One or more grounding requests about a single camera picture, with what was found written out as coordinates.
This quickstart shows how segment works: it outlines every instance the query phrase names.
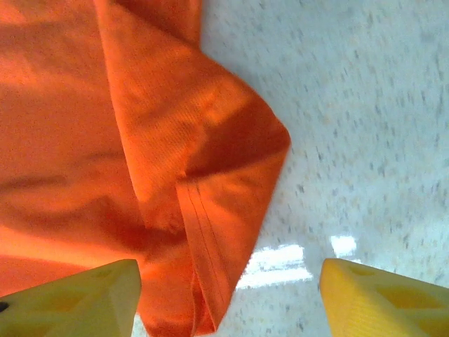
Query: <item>orange shirt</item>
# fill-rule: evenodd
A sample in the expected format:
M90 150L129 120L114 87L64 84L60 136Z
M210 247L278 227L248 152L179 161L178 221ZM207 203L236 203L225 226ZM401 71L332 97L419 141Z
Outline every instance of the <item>orange shirt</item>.
M122 258L154 337L216 330L290 144L200 0L1 0L0 296Z

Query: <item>yellow plastic part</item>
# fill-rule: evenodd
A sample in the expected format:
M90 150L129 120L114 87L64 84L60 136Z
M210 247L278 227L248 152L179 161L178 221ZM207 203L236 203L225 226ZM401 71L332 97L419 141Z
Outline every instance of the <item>yellow plastic part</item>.
M329 258L320 280L333 337L448 337L449 289Z
M0 337L130 337L140 297L135 260L120 260L0 298Z

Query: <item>white speckled surface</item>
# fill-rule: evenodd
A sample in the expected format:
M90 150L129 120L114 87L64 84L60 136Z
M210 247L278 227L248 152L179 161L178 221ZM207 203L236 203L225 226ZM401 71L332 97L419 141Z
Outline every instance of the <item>white speckled surface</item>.
M326 257L449 286L448 35L448 0L206 0L204 51L293 139L257 245L290 281L250 267L216 336L329 336Z

